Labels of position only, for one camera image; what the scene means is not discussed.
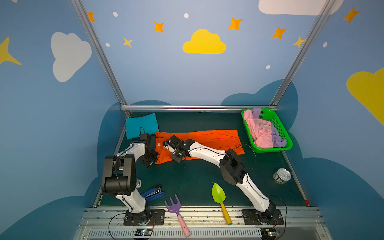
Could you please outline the orange t shirt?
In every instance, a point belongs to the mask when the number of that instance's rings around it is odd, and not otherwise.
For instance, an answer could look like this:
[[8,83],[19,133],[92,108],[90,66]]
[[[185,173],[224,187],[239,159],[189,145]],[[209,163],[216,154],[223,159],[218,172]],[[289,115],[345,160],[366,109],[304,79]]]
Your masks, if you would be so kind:
[[200,131],[192,133],[162,133],[156,132],[156,152],[159,153],[156,165],[172,162],[171,153],[163,146],[165,140],[169,140],[171,136],[175,135],[178,139],[186,141],[187,139],[194,140],[204,146],[227,151],[235,149],[237,155],[244,155],[245,151],[241,146],[241,141],[237,130],[213,130],[213,131]]

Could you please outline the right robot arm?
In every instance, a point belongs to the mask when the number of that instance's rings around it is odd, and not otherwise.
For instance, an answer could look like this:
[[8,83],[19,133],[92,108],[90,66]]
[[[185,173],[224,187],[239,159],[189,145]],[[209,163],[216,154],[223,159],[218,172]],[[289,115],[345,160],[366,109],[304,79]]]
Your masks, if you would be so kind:
[[202,159],[218,166],[224,180],[237,186],[251,201],[256,209],[257,221],[267,224],[273,220],[276,205],[265,196],[252,181],[249,173],[235,150],[220,151],[204,146],[194,140],[182,141],[175,135],[163,146],[171,153],[171,159],[180,163],[181,160],[191,157]]

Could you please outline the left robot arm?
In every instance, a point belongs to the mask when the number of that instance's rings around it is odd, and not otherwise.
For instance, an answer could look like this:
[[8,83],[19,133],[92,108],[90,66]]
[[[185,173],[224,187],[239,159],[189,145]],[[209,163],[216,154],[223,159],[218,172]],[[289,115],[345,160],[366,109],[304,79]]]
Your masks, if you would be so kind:
[[149,206],[137,190],[136,161],[149,168],[158,160],[152,148],[151,136],[140,134],[139,140],[116,155],[105,158],[102,177],[102,192],[120,200],[132,217],[150,216]]

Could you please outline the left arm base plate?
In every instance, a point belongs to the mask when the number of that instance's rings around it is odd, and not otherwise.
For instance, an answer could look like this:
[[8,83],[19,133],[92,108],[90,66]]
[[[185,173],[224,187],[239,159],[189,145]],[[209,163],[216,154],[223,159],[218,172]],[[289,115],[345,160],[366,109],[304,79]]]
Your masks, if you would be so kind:
[[126,212],[123,225],[124,226],[149,226],[164,224],[165,210],[149,210],[141,213]]

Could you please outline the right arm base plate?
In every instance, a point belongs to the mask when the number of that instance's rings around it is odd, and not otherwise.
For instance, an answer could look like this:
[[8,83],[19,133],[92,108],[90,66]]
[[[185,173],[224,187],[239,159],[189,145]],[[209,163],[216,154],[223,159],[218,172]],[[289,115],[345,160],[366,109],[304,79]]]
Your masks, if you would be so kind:
[[280,210],[274,210],[271,212],[260,212],[255,209],[243,209],[242,217],[245,225],[283,225],[284,216]]

